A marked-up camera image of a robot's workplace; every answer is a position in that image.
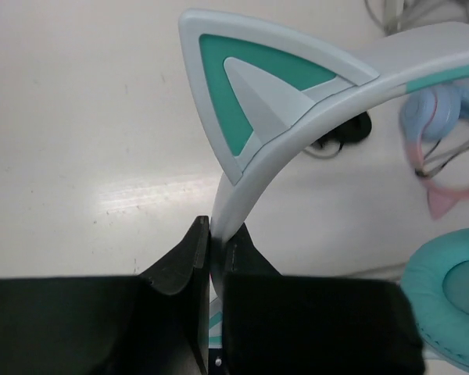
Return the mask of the teal cat ear headphones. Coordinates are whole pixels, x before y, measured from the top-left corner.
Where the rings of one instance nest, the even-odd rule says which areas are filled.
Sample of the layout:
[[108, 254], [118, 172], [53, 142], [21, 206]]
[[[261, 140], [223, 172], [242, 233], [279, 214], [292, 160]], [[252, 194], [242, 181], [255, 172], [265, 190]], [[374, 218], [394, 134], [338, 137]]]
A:
[[[288, 162], [392, 98], [469, 77], [469, 24], [393, 34], [357, 55], [264, 20], [189, 9], [179, 20], [192, 96], [224, 173], [211, 217], [211, 279], [222, 301], [227, 243]], [[469, 373], [469, 228], [422, 245], [398, 284], [423, 359]]]

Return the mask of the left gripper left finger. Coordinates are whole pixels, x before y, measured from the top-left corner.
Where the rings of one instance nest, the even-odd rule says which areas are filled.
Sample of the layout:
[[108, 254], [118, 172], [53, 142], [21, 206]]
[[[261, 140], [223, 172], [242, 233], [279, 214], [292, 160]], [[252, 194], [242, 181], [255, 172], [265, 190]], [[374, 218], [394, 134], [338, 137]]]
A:
[[204, 374], [209, 220], [139, 274], [0, 279], [0, 374]]

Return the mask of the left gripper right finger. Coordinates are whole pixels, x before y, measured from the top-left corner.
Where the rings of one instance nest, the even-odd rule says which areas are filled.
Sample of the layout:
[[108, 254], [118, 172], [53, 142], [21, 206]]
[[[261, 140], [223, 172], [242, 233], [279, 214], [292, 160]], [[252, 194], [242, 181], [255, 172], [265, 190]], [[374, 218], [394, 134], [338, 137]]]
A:
[[222, 360], [229, 374], [422, 374], [411, 304], [387, 280], [279, 274], [246, 227], [227, 243]]

